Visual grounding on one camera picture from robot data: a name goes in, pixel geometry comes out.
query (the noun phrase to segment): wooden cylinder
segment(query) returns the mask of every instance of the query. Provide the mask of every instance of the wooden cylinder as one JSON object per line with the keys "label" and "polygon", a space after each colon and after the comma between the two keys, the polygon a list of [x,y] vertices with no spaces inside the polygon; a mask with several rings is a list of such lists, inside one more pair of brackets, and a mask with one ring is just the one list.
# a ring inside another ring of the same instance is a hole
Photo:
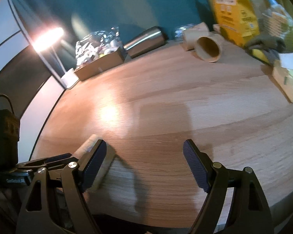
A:
{"label": "wooden cylinder", "polygon": [[222,54],[224,38],[219,34],[203,36],[195,43],[195,52],[204,61],[216,62]]}
{"label": "wooden cylinder", "polygon": [[194,49],[194,45],[198,38],[203,36],[209,36],[208,31],[199,31],[195,29],[188,29],[183,31],[183,43],[187,51]]}

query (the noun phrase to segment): metallic tumbler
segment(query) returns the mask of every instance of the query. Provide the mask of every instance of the metallic tumbler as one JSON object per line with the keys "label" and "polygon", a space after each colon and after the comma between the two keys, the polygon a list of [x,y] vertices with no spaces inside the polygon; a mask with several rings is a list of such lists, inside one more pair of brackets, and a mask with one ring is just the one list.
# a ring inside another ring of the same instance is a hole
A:
{"label": "metallic tumbler", "polygon": [[124,48],[131,58],[135,58],[164,44],[165,39],[161,30],[154,26],[129,41]]}

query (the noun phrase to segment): ribbed rubber pad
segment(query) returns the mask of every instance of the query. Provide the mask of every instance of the ribbed rubber pad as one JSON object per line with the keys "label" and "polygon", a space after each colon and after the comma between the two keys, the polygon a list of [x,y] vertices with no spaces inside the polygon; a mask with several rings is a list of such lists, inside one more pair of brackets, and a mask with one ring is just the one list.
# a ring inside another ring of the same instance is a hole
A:
{"label": "ribbed rubber pad", "polygon": [[183,155],[188,162],[188,165],[191,169],[195,181],[197,182],[197,185],[202,188],[204,192],[208,192],[210,186],[207,182],[207,171],[199,160],[197,153],[195,152],[189,141],[185,141],[183,143]]}
{"label": "ribbed rubber pad", "polygon": [[83,183],[81,185],[83,192],[92,186],[94,180],[96,179],[96,175],[98,174],[98,171],[105,159],[106,153],[106,142],[102,141],[84,170]]}

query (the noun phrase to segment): open cardboard box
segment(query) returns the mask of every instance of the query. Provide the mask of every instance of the open cardboard box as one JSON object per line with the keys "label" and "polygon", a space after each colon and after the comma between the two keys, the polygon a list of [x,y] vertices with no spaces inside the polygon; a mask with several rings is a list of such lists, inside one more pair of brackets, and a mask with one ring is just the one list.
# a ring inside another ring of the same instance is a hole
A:
{"label": "open cardboard box", "polygon": [[84,81],[92,76],[95,76],[110,68],[114,68],[124,63],[124,56],[121,53],[121,49],[118,48],[115,52],[107,54],[82,68],[75,70],[75,74],[81,81]]}

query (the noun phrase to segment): white panel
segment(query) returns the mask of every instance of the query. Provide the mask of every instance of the white panel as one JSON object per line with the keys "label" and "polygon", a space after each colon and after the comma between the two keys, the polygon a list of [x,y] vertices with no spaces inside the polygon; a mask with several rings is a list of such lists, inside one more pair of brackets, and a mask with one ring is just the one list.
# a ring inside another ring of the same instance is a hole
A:
{"label": "white panel", "polygon": [[0,44],[19,30],[8,1],[0,0]]}
{"label": "white panel", "polygon": [[36,139],[63,91],[63,87],[51,76],[29,104],[21,118],[18,142],[19,163],[29,160]]}
{"label": "white panel", "polygon": [[12,60],[20,51],[28,46],[28,42],[24,35],[19,32],[6,43],[0,46],[0,71],[3,67]]}

